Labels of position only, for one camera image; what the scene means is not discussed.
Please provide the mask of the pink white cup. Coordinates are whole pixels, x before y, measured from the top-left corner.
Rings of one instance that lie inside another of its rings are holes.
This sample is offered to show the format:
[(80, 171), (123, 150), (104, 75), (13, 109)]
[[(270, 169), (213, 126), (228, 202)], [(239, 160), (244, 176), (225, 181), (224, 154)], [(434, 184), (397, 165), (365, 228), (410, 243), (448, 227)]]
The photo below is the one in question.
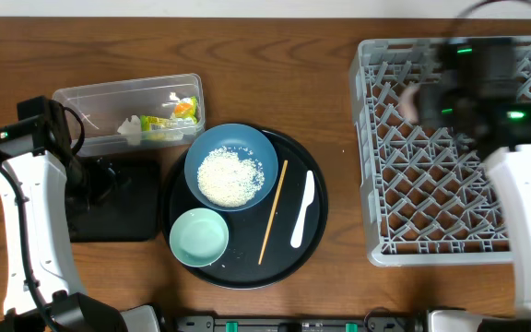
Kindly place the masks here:
[(419, 93), (419, 85), (410, 85), (403, 90), (399, 97), (398, 112), (413, 125), (419, 124), (419, 111), (415, 98)]

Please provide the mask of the white paper napkin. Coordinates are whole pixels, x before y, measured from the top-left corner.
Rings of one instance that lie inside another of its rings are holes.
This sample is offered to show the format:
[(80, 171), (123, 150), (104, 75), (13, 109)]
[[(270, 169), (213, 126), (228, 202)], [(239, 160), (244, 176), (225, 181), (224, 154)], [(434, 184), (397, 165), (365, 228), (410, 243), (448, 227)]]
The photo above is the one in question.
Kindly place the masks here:
[(124, 122), (118, 127), (117, 133), (120, 135), (138, 135), (142, 132), (142, 126), (140, 118), (136, 115), (132, 115), (125, 119)]

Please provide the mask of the green yellow snack wrapper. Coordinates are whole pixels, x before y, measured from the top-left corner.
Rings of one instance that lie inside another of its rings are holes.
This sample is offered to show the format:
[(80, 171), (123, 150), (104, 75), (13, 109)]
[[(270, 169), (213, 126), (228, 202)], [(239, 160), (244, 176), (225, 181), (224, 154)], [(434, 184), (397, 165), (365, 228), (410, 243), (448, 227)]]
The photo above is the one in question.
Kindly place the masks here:
[(196, 96), (186, 97), (175, 102), (169, 117), (142, 115), (141, 131), (147, 139), (158, 141), (178, 141), (185, 135), (196, 132), (198, 120)]

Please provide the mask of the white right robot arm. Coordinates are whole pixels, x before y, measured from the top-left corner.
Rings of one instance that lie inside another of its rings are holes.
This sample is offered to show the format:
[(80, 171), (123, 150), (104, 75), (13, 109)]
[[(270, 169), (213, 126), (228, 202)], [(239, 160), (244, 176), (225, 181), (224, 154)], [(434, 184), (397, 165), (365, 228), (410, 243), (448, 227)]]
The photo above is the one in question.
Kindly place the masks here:
[(509, 70), (454, 69), (401, 94), (399, 111), (409, 122), (451, 126), (476, 141), (513, 255), (513, 318), (435, 309), (427, 314), (429, 331), (531, 331), (531, 102), (518, 102), (516, 91)]

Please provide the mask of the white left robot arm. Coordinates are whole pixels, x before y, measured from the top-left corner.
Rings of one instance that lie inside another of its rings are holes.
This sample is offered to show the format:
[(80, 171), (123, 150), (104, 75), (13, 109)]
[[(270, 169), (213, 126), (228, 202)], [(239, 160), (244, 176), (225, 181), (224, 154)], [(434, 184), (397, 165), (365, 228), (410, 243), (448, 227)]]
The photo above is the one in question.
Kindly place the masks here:
[(34, 115), (0, 128), (0, 197), (8, 282), (0, 331), (159, 331), (150, 305), (119, 311), (86, 294), (65, 214), (75, 159), (61, 120)]

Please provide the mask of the grey dishwasher rack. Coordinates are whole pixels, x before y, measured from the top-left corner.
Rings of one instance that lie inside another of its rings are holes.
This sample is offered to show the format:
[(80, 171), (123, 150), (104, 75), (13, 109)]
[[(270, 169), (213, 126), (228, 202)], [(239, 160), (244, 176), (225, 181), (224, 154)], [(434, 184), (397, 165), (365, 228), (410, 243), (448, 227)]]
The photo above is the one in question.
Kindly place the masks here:
[[(531, 102), (531, 36), (514, 39), (516, 98)], [(410, 85), (441, 80), (449, 39), (367, 40), (349, 69), (367, 255), (382, 267), (513, 263), (502, 205), (476, 150), (452, 127), (398, 112)]]

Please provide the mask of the black rectangular tray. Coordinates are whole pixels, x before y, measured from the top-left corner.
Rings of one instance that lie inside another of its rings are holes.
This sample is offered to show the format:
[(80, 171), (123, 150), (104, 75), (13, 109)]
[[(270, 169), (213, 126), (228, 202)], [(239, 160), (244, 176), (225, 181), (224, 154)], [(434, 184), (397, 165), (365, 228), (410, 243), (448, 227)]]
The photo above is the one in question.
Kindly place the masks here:
[[(154, 160), (113, 159), (130, 177), (130, 184), (118, 192), (108, 205), (94, 207), (82, 215), (67, 215), (69, 237), (73, 243), (143, 242), (159, 231), (160, 169)], [(67, 170), (77, 172), (73, 159)]]

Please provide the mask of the clear plastic bin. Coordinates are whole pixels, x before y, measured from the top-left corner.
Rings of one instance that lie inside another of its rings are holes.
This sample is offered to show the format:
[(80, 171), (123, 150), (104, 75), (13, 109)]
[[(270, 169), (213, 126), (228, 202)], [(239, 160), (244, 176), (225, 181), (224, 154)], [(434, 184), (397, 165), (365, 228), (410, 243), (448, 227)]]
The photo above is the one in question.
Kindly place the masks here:
[[(196, 132), (178, 141), (147, 139), (145, 133), (120, 135), (118, 127), (132, 115), (169, 117), (175, 102), (196, 96)], [(70, 135), (77, 142), (84, 134), (80, 157), (166, 148), (192, 143), (205, 131), (206, 110), (202, 81), (197, 74), (148, 77), (58, 89), (53, 99), (76, 112), (67, 115)]]

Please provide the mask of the mint green bowl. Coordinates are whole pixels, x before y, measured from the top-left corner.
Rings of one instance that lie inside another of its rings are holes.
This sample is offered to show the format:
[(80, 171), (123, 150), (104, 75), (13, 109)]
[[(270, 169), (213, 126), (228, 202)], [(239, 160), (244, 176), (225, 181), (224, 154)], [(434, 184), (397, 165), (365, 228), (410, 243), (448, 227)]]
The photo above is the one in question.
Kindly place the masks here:
[(184, 212), (171, 226), (169, 246), (188, 267), (206, 267), (220, 259), (230, 239), (226, 220), (214, 210), (198, 207)]

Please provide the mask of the pile of white rice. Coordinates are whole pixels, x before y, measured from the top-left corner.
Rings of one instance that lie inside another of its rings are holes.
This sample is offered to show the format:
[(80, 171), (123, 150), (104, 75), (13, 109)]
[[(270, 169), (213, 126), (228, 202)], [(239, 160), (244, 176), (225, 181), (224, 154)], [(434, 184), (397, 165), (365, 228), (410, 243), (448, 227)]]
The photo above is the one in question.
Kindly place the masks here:
[(241, 159), (236, 150), (216, 148), (208, 153), (197, 171), (198, 188), (213, 204), (238, 208), (248, 203), (265, 182), (262, 163)]

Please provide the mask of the blue plate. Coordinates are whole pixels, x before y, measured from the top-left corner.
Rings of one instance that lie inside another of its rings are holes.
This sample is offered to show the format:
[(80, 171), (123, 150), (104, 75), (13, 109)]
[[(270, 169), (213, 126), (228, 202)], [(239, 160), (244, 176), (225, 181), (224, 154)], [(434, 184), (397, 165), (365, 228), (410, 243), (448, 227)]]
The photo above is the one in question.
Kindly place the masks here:
[(183, 174), (203, 205), (234, 212), (267, 197), (278, 176), (273, 143), (246, 124), (221, 124), (207, 130), (188, 149)]

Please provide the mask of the round black tray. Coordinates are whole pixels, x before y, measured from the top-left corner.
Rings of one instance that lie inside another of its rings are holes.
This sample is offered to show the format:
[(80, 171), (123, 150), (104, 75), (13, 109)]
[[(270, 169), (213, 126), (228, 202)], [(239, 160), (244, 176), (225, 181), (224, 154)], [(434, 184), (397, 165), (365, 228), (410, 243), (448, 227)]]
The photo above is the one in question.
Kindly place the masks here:
[[(313, 254), (323, 237), (327, 220), (328, 197), (324, 177), (308, 150), (289, 136), (264, 129), (257, 130), (273, 143), (278, 157), (278, 176), (274, 187), (257, 205), (241, 211), (226, 212), (200, 203), (188, 189), (183, 174), (188, 150), (174, 164), (161, 198), (161, 221), (168, 244), (172, 224), (188, 210), (208, 208), (226, 220), (230, 239), (220, 259), (206, 267), (185, 267), (202, 280), (230, 289), (260, 288), (290, 276)], [(266, 224), (284, 160), (288, 160), (289, 164), (264, 259), (259, 266), (258, 258)], [(314, 200), (306, 212), (301, 247), (295, 249), (290, 245), (290, 238), (299, 215), (306, 172), (309, 170), (314, 174)]]

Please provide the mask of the wooden chopstick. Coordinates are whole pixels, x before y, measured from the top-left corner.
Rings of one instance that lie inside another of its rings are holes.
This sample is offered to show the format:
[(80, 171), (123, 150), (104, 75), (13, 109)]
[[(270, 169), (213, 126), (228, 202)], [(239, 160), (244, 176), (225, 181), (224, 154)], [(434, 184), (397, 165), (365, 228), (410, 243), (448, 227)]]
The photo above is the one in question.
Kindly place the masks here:
[(279, 197), (280, 197), (280, 192), (281, 192), (281, 189), (282, 189), (282, 186), (283, 186), (283, 183), (284, 183), (284, 179), (285, 179), (285, 175), (286, 175), (286, 172), (287, 172), (288, 164), (289, 164), (288, 160), (284, 160), (283, 165), (282, 165), (282, 170), (281, 170), (280, 175), (278, 177), (277, 189), (276, 189), (275, 196), (274, 196), (274, 201), (272, 203), (272, 207), (271, 207), (271, 210), (270, 210), (268, 222), (266, 224), (265, 235), (264, 235), (264, 239), (263, 239), (263, 242), (262, 242), (260, 255), (259, 255), (259, 258), (258, 258), (258, 265), (259, 266), (262, 265), (262, 262), (263, 262), (263, 259), (264, 259), (264, 255), (265, 255), (265, 252), (266, 252), (266, 247), (267, 247), (267, 243), (268, 243), (269, 236), (270, 236), (270, 233), (271, 233), (271, 229), (272, 229), (272, 226), (273, 226), (274, 218), (276, 216), (277, 204), (278, 204), (278, 200), (279, 200)]

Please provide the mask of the white plastic knife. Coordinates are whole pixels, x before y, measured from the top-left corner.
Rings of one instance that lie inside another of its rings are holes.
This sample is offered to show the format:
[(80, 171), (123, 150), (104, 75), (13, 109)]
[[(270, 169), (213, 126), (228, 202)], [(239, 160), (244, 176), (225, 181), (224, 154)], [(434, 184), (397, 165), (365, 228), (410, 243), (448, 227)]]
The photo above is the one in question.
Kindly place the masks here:
[(301, 200), (299, 215), (297, 217), (293, 232), (290, 238), (290, 245), (292, 248), (298, 249), (301, 247), (302, 237), (305, 226), (306, 212), (309, 205), (314, 200), (314, 174), (311, 170), (306, 172), (305, 186)]

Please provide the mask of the black rail with green clips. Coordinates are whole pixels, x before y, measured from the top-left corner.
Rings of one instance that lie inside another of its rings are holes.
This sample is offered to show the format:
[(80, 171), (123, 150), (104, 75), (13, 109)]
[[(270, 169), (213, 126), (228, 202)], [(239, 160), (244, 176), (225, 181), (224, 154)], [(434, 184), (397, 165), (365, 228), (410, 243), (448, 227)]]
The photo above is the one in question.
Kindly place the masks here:
[(426, 332), (420, 316), (388, 312), (366, 314), (362, 318), (254, 318), (194, 315), (173, 319), (177, 332)]

